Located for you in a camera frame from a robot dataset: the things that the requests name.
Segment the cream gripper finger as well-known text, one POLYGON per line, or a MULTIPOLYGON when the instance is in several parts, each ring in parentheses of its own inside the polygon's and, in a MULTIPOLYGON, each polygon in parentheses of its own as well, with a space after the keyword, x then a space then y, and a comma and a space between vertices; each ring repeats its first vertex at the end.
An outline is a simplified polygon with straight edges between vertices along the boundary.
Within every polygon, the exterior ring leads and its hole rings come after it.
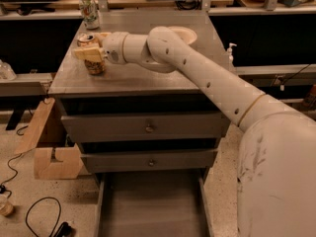
POLYGON ((110 33, 108 33, 108 32, 95 33, 95 38, 98 40, 99 45, 103 45, 103 40, 109 35, 110 35, 110 33))
POLYGON ((92 62, 102 62, 103 52, 99 47, 75 48, 72 54, 80 60, 88 60, 92 62))

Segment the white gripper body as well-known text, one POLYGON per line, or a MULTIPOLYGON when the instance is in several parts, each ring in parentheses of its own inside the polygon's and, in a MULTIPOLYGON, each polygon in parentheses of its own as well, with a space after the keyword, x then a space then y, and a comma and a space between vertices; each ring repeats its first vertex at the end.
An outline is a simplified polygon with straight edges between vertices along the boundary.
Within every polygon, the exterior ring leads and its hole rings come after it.
POLYGON ((114 32, 103 39, 103 49, 109 62, 113 64, 126 64, 123 56, 123 44, 127 35, 128 32, 114 32))

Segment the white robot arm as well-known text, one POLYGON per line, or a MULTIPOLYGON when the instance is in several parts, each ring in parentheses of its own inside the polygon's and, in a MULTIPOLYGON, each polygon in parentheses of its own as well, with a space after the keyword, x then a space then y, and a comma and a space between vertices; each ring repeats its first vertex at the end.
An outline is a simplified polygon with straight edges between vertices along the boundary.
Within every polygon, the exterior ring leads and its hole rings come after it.
POLYGON ((316 121, 191 48, 170 27, 105 33, 76 47, 94 62, 181 71, 244 133, 237 168, 238 237, 316 237, 316 121))

